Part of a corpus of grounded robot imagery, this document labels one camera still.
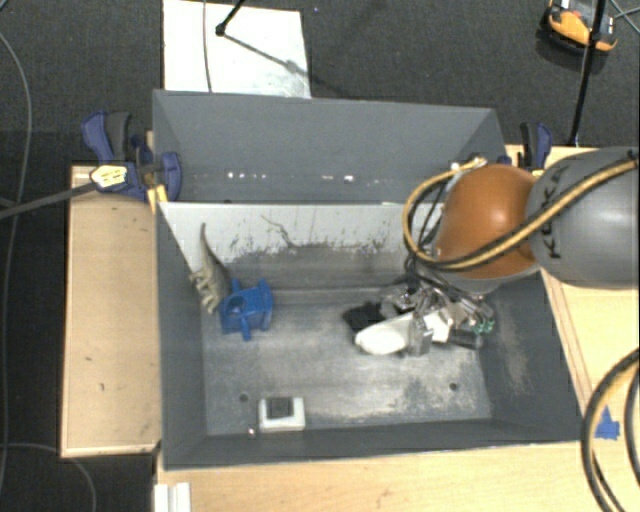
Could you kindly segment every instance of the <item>wooden table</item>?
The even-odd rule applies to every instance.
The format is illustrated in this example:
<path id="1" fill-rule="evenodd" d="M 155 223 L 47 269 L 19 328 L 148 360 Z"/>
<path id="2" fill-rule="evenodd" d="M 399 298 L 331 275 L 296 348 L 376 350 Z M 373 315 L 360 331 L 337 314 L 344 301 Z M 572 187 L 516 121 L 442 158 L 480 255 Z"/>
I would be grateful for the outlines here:
<path id="1" fill-rule="evenodd" d="M 509 147 L 515 154 L 517 147 Z M 575 153 L 555 148 L 549 164 Z M 87 181 L 73 168 L 73 185 Z M 145 205 L 89 195 L 70 207 L 62 455 L 151 452 L 161 437 L 154 229 Z M 638 345 L 638 292 L 580 289 L 545 275 L 578 399 Z M 600 441 L 622 503 L 640 493 L 619 440 Z M 578 443 L 348 461 L 164 472 L 192 510 L 598 510 Z"/>

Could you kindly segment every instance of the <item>wire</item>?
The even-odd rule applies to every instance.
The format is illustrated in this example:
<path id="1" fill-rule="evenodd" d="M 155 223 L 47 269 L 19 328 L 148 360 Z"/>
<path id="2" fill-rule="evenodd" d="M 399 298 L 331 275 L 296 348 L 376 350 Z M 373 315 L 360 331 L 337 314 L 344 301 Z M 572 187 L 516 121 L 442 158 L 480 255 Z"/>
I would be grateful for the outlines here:
<path id="1" fill-rule="evenodd" d="M 436 198 L 431 203 L 431 208 L 429 209 L 429 212 L 427 213 L 427 216 L 424 218 L 424 222 L 422 223 L 422 228 L 420 229 L 420 234 L 418 235 L 418 246 L 422 249 L 424 249 L 425 245 L 432 240 L 433 235 L 436 231 L 435 230 L 436 226 L 433 226 L 429 230 L 429 233 L 427 233 L 427 236 L 424 235 L 424 232 L 427 229 L 427 224 L 429 224 L 429 221 L 431 220 L 433 212 L 436 209 L 436 205 L 438 204 L 438 202 L 440 202 L 440 199 L 442 198 L 442 194 L 444 194 L 445 188 L 447 187 L 447 183 L 448 182 L 442 183 L 438 188 L 438 193 L 436 194 Z"/>
<path id="2" fill-rule="evenodd" d="M 580 435 L 582 465 L 591 492 L 598 505 L 600 505 L 600 508 L 605 512 L 612 512 L 613 510 L 620 511 L 623 509 L 611 491 L 611 488 L 606 483 L 604 474 L 598 465 L 598 461 L 593 452 L 593 438 L 598 426 L 598 421 L 602 416 L 602 411 L 609 402 L 610 397 L 628 378 L 631 371 L 636 370 L 637 373 L 638 352 L 638 349 L 631 352 L 605 375 L 589 400 L 582 423 L 582 432 Z M 613 503 L 615 509 L 610 506 L 603 491 L 604 494 L 607 495 L 607 498 Z"/>
<path id="3" fill-rule="evenodd" d="M 7 217 L 20 215 L 21 213 L 26 213 L 32 210 L 36 210 L 44 206 L 49 206 L 52 204 L 60 203 L 62 201 L 67 201 L 68 199 L 72 199 L 74 197 L 87 194 L 89 192 L 95 192 L 95 190 L 96 190 L 96 186 L 93 184 L 93 182 L 85 183 L 84 185 L 81 185 L 79 187 L 74 187 L 69 190 L 58 192 L 57 194 L 52 194 L 50 196 L 42 197 L 40 199 L 36 199 L 35 201 L 31 201 L 29 203 L 22 203 L 17 206 L 8 208 L 7 210 L 0 210 L 0 220 L 6 219 Z"/>
<path id="4" fill-rule="evenodd" d="M 202 0 L 202 46 L 204 48 L 204 71 L 207 75 L 207 88 L 213 92 L 211 87 L 211 75 L 209 74 L 209 45 L 207 43 L 207 0 Z"/>
<path id="5" fill-rule="evenodd" d="M 636 375 L 633 377 L 633 383 L 629 387 L 627 393 L 627 401 L 624 406 L 624 436 L 627 444 L 627 455 L 629 456 L 629 462 L 633 468 L 633 473 L 636 476 L 638 485 L 640 485 L 640 461 L 638 460 L 638 450 L 636 449 L 636 440 L 634 437 L 633 423 L 635 415 L 633 409 L 635 406 L 636 398 L 638 397 L 638 386 L 640 385 L 640 374 L 636 370 Z"/>
<path id="6" fill-rule="evenodd" d="M 0 9 L 4 7 L 6 2 L 0 5 Z M 20 63 L 20 59 L 13 51 L 13 48 L 9 44 L 9 41 L 4 37 L 2 32 L 0 32 L 0 42 L 4 45 L 4 47 L 9 52 L 11 59 L 13 60 L 16 68 L 18 68 L 18 74 L 20 75 L 20 80 L 22 81 L 22 86 L 24 88 L 24 94 L 26 98 L 27 105 L 27 136 L 24 144 L 24 154 L 22 158 L 22 166 L 20 168 L 20 178 L 18 181 L 18 191 L 16 193 L 16 204 L 22 202 L 22 197 L 24 196 L 24 186 L 27 178 L 27 167 L 29 165 L 29 152 L 31 151 L 31 133 L 33 132 L 33 107 L 31 102 L 31 93 L 29 92 L 29 83 L 27 82 L 27 77 L 24 73 L 24 69 L 22 64 Z M 8 338 L 8 328 L 7 323 L 9 320 L 9 281 L 11 278 L 11 263 L 13 260 L 13 251 L 16 242 L 16 233 L 18 231 L 18 216 L 14 216 L 11 223 L 11 231 L 9 233 L 9 243 L 7 244 L 7 256 L 4 267 L 4 283 L 2 286 L 2 305 L 0 309 L 2 313 L 0 315 L 0 323 L 2 326 L 0 327 L 0 358 L 2 359 L 2 366 L 0 373 L 2 373 L 2 423 L 3 423 L 3 434 L 2 434 L 2 458 L 0 458 L 0 500 L 2 500 L 2 489 L 4 487 L 4 479 L 7 469 L 7 457 L 8 457 L 8 446 L 9 446 L 9 379 L 7 377 L 7 338 Z"/>
<path id="7" fill-rule="evenodd" d="M 560 196 L 558 196 L 555 201 L 547 205 L 545 208 L 538 210 L 538 212 L 526 219 L 520 226 L 510 233 L 489 242 L 476 251 L 463 257 L 446 261 L 438 261 L 425 253 L 416 244 L 411 234 L 408 215 L 413 208 L 414 202 L 424 190 L 434 184 L 448 180 L 453 175 L 463 170 L 462 167 L 460 167 L 460 169 L 452 169 L 424 181 L 411 193 L 405 203 L 402 213 L 402 230 L 410 250 L 414 252 L 420 260 L 425 262 L 427 266 L 436 270 L 449 272 L 470 270 L 480 265 L 487 264 L 490 261 L 504 256 L 507 252 L 514 250 L 531 234 L 540 229 L 544 224 L 549 222 L 550 219 L 561 213 L 565 208 L 580 199 L 587 192 L 617 176 L 635 169 L 636 167 L 638 167 L 638 160 L 636 158 L 630 160 L 625 159 L 607 167 L 603 167 L 569 187 Z"/>
<path id="8" fill-rule="evenodd" d="M 56 456 L 58 455 L 58 452 L 55 450 L 55 448 L 52 448 L 51 446 L 47 446 L 46 444 L 39 444 L 39 443 L 9 443 L 7 445 L 7 448 L 41 450 L 41 451 L 53 453 Z M 87 471 L 87 468 L 85 468 L 84 465 L 79 461 L 77 461 L 76 459 L 73 459 L 73 458 L 65 459 L 65 462 L 67 461 L 73 464 L 78 469 L 78 471 L 80 471 L 85 481 L 87 482 L 87 486 L 91 491 L 91 510 L 92 512 L 96 512 L 96 510 L 98 509 L 98 493 L 96 492 L 96 486 L 93 483 L 93 479 L 91 478 L 91 475 Z"/>
<path id="9" fill-rule="evenodd" d="M 640 11 L 640 7 L 635 7 L 633 9 L 630 9 L 628 11 L 623 11 L 622 8 L 620 7 L 620 5 L 618 5 L 618 2 L 616 2 L 616 0 L 611 0 L 611 4 L 616 8 L 616 10 L 618 11 L 618 14 L 616 16 L 614 16 L 614 18 L 620 18 L 623 17 L 625 19 L 625 21 L 631 25 L 631 28 L 633 28 L 633 30 L 636 31 L 637 34 L 640 34 L 640 28 L 638 28 L 638 25 L 636 25 L 633 20 L 631 18 L 629 18 L 629 14 L 633 14 L 635 12 Z"/>

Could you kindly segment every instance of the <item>blue clamp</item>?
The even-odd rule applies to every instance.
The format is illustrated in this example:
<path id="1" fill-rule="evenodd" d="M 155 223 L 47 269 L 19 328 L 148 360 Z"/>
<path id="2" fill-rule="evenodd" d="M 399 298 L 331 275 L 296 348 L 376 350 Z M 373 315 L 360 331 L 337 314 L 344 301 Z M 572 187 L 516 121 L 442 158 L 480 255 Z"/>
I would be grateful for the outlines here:
<path id="1" fill-rule="evenodd" d="M 609 407 L 605 407 L 602 411 L 600 423 L 596 427 L 595 437 L 599 439 L 611 439 L 616 441 L 620 437 L 620 422 L 613 421 Z"/>
<path id="2" fill-rule="evenodd" d="M 520 132 L 524 154 L 518 153 L 518 167 L 528 171 L 544 169 L 553 146 L 551 130 L 540 122 L 525 122 L 520 125 Z"/>
<path id="3" fill-rule="evenodd" d="M 500 155 L 496 158 L 496 163 L 503 165 L 513 165 L 513 160 L 509 155 Z"/>
<path id="4" fill-rule="evenodd" d="M 139 201 L 146 201 L 147 190 L 162 183 L 167 189 L 167 198 L 175 201 L 182 185 L 178 155 L 163 153 L 162 161 L 154 162 L 153 153 L 142 137 L 134 135 L 129 145 L 135 152 L 135 163 L 126 161 L 130 117 L 127 112 L 109 114 L 99 110 L 82 121 L 84 143 L 96 154 L 101 166 L 91 173 L 91 180 L 100 192 L 123 194 Z"/>
<path id="5" fill-rule="evenodd" d="M 264 279 L 255 288 L 242 290 L 237 279 L 231 279 L 231 295 L 220 305 L 222 332 L 242 332 L 242 339 L 251 339 L 251 329 L 266 331 L 271 324 L 273 296 Z"/>

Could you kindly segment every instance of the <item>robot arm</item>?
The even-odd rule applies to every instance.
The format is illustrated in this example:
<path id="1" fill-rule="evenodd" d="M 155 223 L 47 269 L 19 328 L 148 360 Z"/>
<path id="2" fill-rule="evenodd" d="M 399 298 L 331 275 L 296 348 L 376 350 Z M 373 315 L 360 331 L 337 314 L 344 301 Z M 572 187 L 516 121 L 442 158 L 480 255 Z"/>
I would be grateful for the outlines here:
<path id="1" fill-rule="evenodd" d="M 471 293 L 487 293 L 538 266 L 576 286 L 635 287 L 638 160 L 631 153 L 637 150 L 577 155 L 537 180 L 501 164 L 468 171 L 446 198 L 431 245 L 421 247 L 410 213 L 447 173 L 436 176 L 407 201 L 407 245 L 423 267 Z"/>

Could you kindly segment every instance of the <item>metal stand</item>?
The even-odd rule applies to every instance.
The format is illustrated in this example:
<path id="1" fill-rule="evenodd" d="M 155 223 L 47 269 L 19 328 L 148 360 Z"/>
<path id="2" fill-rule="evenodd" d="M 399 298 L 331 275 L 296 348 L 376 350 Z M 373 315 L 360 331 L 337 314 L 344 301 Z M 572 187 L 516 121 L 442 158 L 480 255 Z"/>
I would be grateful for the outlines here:
<path id="1" fill-rule="evenodd" d="M 593 52 L 596 49 L 596 43 L 600 39 L 600 25 L 604 16 L 604 8 L 607 0 L 598 0 L 596 12 L 593 17 L 593 26 L 589 34 L 589 44 L 584 51 L 584 59 L 582 60 L 582 79 L 580 82 L 580 92 L 578 93 L 578 101 L 576 103 L 576 111 L 573 115 L 573 126 L 571 127 L 571 135 L 569 135 L 569 146 L 578 146 L 578 127 L 582 118 L 582 109 L 584 107 L 584 99 L 587 95 L 587 86 L 589 85 L 589 75 L 591 75 L 591 65 L 593 63 Z"/>
<path id="2" fill-rule="evenodd" d="M 227 25 L 233 19 L 236 13 L 240 10 L 240 7 L 242 7 L 242 4 L 244 4 L 245 1 L 246 0 L 238 0 L 236 5 L 233 6 L 233 9 L 231 9 L 231 12 L 227 15 L 227 17 L 223 20 L 223 22 L 216 27 L 216 35 L 218 37 L 224 36 L 225 30 L 227 30 Z"/>

